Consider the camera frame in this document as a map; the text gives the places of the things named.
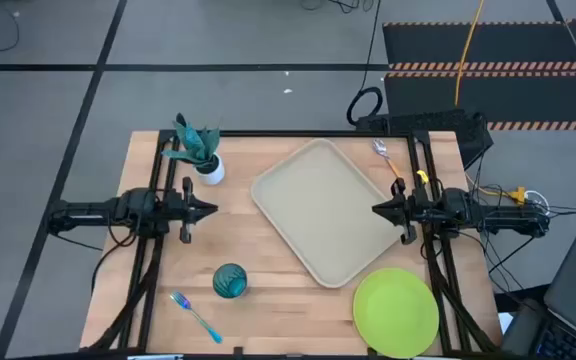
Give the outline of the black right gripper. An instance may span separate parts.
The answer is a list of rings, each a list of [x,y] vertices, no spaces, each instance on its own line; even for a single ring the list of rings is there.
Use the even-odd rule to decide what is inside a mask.
[[[372,206],[375,214],[387,220],[391,224],[403,227],[400,240],[404,245],[409,245],[417,239],[416,228],[412,221],[425,221],[425,212],[431,208],[426,186],[414,188],[409,196],[405,196],[406,185],[402,177],[397,177],[391,185],[393,198]],[[395,201],[395,220],[392,212],[393,200]]]

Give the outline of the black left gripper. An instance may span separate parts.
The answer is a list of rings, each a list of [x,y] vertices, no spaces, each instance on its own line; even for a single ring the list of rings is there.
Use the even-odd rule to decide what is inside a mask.
[[[199,210],[195,215],[195,222],[212,215],[218,210],[218,206],[212,203],[196,199],[193,204],[193,182],[189,177],[182,179],[182,190],[178,192],[175,189],[166,190],[163,194],[161,205],[161,217],[164,221],[181,221],[179,240],[184,244],[190,244],[192,235],[190,225],[192,224],[195,214],[195,207]]]

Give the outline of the silver spoon orange handle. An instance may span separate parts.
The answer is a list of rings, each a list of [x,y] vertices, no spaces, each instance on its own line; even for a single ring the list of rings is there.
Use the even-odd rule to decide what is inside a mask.
[[[372,147],[373,147],[373,150],[386,161],[387,165],[389,166],[389,168],[391,169],[391,171],[393,172],[395,177],[396,178],[400,177],[400,172],[397,169],[397,167],[394,165],[394,163],[392,162],[392,160],[388,154],[387,147],[386,147],[385,143],[381,139],[375,138],[372,141]]]

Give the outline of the beige plastic tray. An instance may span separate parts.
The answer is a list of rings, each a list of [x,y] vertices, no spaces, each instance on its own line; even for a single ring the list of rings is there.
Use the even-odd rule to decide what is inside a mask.
[[[328,139],[314,139],[259,175],[251,197],[320,285],[340,288],[400,240],[372,211],[377,186]]]

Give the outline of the teal faceted plastic cup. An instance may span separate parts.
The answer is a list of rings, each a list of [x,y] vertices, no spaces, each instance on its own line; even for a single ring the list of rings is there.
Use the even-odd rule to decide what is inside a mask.
[[[238,264],[223,264],[215,271],[212,286],[216,294],[222,298],[239,297],[247,288],[247,273]]]

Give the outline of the lime green plate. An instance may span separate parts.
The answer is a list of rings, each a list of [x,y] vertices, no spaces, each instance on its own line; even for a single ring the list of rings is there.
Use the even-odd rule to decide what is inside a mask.
[[[397,359],[423,354],[439,329],[433,293],[419,277],[401,268],[367,275],[355,290],[352,315],[368,347]]]

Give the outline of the iridescent fork blue handle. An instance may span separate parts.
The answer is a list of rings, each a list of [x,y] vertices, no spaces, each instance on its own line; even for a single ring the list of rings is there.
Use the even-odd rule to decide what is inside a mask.
[[[185,297],[180,292],[173,292],[170,294],[170,298],[179,305],[182,309],[188,311],[197,321],[198,323],[208,332],[212,340],[217,343],[221,344],[223,342],[222,336],[213,328],[211,327],[192,307],[190,300]]]

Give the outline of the snake plant in white pot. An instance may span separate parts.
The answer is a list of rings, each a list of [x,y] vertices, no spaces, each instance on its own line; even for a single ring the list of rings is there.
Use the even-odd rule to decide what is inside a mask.
[[[181,149],[166,149],[162,155],[191,165],[205,185],[213,186],[221,182],[225,177],[225,166],[217,153],[221,140],[220,129],[196,129],[181,113],[176,114],[173,125],[175,139],[179,141]]]

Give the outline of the black perforated computer case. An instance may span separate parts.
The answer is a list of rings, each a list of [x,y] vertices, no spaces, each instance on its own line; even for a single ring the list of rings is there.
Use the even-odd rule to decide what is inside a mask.
[[[389,136],[413,134],[418,137],[429,132],[453,132],[465,169],[481,158],[493,145],[487,129],[487,119],[479,112],[469,113],[456,109],[394,116],[377,114],[373,111],[367,116],[354,119],[348,111],[346,118],[358,131]]]

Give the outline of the black mat hazard stripes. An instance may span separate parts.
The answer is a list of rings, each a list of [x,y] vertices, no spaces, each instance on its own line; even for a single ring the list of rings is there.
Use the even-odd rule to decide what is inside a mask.
[[[458,108],[491,130],[576,131],[576,72],[391,72],[384,86],[392,114]]]
[[[397,70],[472,63],[576,68],[576,45],[561,22],[391,22],[383,33],[388,63]]]

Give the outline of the black aluminium table frame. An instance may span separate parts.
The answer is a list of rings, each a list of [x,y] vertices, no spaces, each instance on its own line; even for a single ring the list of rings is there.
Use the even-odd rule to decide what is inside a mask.
[[[388,193],[394,180],[385,162],[374,153],[371,140],[338,132],[296,131],[230,132],[222,135],[219,154],[226,177],[217,186],[203,186],[190,167],[177,165],[173,187],[191,176],[197,197],[218,204],[219,212],[192,227],[192,243],[178,240],[179,226],[163,241],[163,255],[154,292],[151,319],[139,303],[127,347],[137,347],[146,337],[152,353],[228,354],[240,347],[243,355],[280,354],[367,355],[368,346],[352,322],[352,298],[357,285],[371,271],[399,267],[430,284],[427,263],[420,256],[419,240],[395,244],[346,286],[327,289],[308,273],[299,259],[259,211],[250,196],[255,178],[315,137],[334,142],[379,189]],[[133,132],[125,155],[118,193],[149,185],[159,131]],[[146,240],[117,249],[99,270],[80,346],[97,341],[126,302],[132,270],[149,260],[154,241]],[[450,242],[464,306],[495,346],[502,334],[483,250],[476,240],[461,235]],[[238,263],[248,273],[244,296],[226,300],[212,290],[214,271],[223,263]],[[169,298],[184,293],[209,324],[224,337],[215,344],[189,312]]]

